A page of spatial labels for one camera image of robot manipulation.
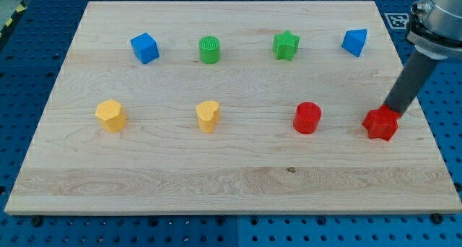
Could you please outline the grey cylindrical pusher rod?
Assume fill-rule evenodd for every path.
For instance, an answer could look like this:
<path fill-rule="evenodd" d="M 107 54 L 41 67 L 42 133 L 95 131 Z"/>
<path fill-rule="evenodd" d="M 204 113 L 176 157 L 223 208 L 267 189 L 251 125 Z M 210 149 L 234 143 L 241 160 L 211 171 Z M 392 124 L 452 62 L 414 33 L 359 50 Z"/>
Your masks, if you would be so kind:
<path fill-rule="evenodd" d="M 440 61 L 440 54 L 416 46 L 384 104 L 392 111 L 405 113 Z"/>

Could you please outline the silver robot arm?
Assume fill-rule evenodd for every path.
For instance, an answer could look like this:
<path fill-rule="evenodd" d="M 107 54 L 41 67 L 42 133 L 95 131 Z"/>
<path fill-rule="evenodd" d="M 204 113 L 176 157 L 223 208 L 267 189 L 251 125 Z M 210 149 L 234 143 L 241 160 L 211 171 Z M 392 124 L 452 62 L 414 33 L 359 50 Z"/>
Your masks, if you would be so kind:
<path fill-rule="evenodd" d="M 403 115 L 436 66 L 461 58 L 461 0 L 418 0 L 411 6 L 406 39 L 414 45 L 383 106 Z"/>

